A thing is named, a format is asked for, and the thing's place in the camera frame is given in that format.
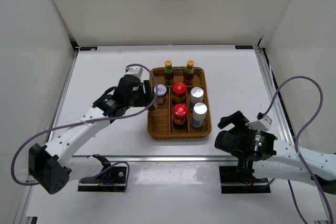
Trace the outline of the grey-lid spice jar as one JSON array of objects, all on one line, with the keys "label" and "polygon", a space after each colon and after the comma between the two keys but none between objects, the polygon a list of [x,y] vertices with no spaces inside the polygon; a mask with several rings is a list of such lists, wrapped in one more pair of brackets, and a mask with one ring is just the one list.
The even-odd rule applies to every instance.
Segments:
[{"label": "grey-lid spice jar", "polygon": [[154,103],[148,108],[148,111],[154,111],[155,109],[156,109],[156,105]]},{"label": "grey-lid spice jar", "polygon": [[158,84],[154,87],[154,94],[156,95],[156,103],[163,105],[166,100],[167,88],[163,84]]}]

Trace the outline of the yellow-cap sauce bottle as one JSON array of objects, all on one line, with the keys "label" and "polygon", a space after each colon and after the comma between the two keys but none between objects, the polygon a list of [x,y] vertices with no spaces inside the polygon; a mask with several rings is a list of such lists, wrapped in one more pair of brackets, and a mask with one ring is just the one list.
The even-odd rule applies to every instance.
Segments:
[{"label": "yellow-cap sauce bottle", "polygon": [[185,67],[183,82],[187,86],[191,86],[194,78],[194,60],[188,60]]},{"label": "yellow-cap sauce bottle", "polygon": [[174,69],[171,60],[165,61],[164,81],[166,86],[172,86],[174,84]]}]

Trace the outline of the red-lid sauce jar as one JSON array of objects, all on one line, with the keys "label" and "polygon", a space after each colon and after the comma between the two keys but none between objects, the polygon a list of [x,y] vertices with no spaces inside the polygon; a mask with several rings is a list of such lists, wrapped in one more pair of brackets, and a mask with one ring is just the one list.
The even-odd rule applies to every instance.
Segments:
[{"label": "red-lid sauce jar", "polygon": [[173,96],[172,101],[174,104],[185,103],[187,86],[183,82],[176,82],[172,86]]},{"label": "red-lid sauce jar", "polygon": [[188,108],[185,103],[176,104],[173,107],[173,125],[182,129],[187,124]]}]

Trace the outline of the silver-cap white bottle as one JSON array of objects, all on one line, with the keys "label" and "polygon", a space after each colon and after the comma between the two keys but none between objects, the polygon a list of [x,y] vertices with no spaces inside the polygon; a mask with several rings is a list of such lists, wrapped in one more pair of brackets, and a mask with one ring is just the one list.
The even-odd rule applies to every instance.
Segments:
[{"label": "silver-cap white bottle", "polygon": [[190,108],[192,109],[196,103],[202,103],[204,90],[201,87],[193,87],[190,91]]},{"label": "silver-cap white bottle", "polygon": [[193,107],[192,113],[192,127],[193,128],[201,128],[204,124],[205,117],[207,115],[207,106],[202,103],[196,103]]}]

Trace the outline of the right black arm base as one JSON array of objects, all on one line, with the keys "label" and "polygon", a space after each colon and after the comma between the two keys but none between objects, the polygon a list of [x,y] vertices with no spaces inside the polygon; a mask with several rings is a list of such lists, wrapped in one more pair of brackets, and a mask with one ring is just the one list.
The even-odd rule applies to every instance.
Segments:
[{"label": "right black arm base", "polygon": [[222,194],[268,194],[271,193],[267,178],[256,179],[237,173],[236,166],[219,167]]}]

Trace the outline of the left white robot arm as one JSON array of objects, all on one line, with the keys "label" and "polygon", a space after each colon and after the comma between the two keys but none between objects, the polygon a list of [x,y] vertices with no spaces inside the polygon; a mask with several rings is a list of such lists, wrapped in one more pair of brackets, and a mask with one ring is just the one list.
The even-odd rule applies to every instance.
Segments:
[{"label": "left white robot arm", "polygon": [[99,154],[87,157],[83,162],[71,160],[73,154],[98,132],[114,121],[125,118],[129,108],[149,109],[154,96],[149,80],[125,74],[116,87],[108,88],[77,123],[56,139],[29,149],[28,171],[49,193],[55,194],[69,181],[96,179],[105,182],[110,176],[111,163]]}]

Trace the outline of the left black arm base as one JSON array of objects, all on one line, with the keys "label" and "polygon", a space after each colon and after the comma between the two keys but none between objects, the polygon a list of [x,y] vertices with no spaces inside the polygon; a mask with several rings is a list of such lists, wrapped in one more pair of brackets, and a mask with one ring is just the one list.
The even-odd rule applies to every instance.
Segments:
[{"label": "left black arm base", "polygon": [[82,179],[78,183],[78,192],[124,193],[128,185],[129,168],[118,164],[98,178]]}]

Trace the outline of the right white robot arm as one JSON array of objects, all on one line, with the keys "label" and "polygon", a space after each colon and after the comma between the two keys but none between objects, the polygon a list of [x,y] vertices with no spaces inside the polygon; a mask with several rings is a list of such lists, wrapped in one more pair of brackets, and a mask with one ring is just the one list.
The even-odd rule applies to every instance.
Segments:
[{"label": "right white robot arm", "polygon": [[237,166],[229,169],[229,176],[242,183],[263,178],[312,186],[319,182],[325,193],[334,195],[335,155],[302,147],[297,150],[293,144],[271,134],[271,124],[267,115],[259,115],[251,122],[241,111],[220,119],[217,126],[221,131],[214,146],[238,159]]}]

